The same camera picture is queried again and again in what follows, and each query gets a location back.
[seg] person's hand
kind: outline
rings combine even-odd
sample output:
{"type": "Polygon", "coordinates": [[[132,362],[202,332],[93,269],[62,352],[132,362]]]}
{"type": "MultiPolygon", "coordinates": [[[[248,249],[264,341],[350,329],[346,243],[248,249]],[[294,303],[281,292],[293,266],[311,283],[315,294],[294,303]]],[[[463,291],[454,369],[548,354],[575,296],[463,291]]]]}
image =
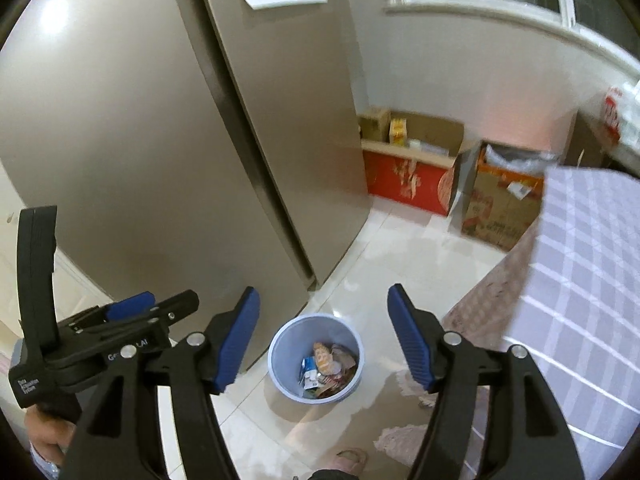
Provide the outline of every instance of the person's hand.
{"type": "Polygon", "coordinates": [[[71,444],[75,425],[61,418],[41,412],[37,406],[31,406],[24,415],[27,435],[35,450],[44,460],[62,466],[66,449],[71,444]]]}

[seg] window frame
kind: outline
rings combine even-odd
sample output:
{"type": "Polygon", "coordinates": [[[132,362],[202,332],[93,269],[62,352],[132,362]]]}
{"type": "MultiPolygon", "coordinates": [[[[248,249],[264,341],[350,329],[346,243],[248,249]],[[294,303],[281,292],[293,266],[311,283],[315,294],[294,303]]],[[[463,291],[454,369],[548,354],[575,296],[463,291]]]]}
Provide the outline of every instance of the window frame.
{"type": "Polygon", "coordinates": [[[560,13],[517,0],[388,0],[390,13],[456,12],[529,25],[602,54],[640,76],[640,60],[599,32],[577,23],[574,0],[558,0],[560,13]]]}

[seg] refrigerator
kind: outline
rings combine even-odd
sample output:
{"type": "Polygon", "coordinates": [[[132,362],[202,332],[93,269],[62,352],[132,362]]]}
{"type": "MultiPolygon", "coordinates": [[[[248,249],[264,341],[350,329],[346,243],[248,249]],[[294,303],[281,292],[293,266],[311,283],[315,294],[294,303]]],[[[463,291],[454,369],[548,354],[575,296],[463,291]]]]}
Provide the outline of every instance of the refrigerator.
{"type": "Polygon", "coordinates": [[[114,300],[192,288],[203,329],[254,286],[257,358],[369,211],[331,1],[22,0],[0,50],[0,158],[114,300]]]}

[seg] slipper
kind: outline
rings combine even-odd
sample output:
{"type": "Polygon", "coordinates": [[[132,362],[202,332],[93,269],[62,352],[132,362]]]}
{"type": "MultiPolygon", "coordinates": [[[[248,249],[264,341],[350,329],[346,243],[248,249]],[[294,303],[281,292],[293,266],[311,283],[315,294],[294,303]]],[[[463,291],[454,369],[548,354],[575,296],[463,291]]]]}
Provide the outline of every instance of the slipper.
{"type": "Polygon", "coordinates": [[[350,475],[360,476],[368,459],[369,456],[363,449],[344,449],[334,456],[327,469],[337,469],[350,475]]]}

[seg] trash can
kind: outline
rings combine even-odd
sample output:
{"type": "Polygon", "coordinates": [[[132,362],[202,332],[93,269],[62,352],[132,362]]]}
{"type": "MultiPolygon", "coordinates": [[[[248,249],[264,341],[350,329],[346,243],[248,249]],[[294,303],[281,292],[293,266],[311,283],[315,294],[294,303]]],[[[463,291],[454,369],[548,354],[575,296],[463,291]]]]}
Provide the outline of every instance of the trash can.
{"type": "Polygon", "coordinates": [[[327,404],[345,399],[358,386],[364,367],[364,348],[358,333],[343,320],[330,314],[309,314],[289,321],[269,346],[269,375],[285,396],[303,404],[327,404]],[[340,344],[358,361],[356,373],[341,392],[326,399],[307,399],[300,384],[302,359],[314,354],[314,343],[340,344]]]}

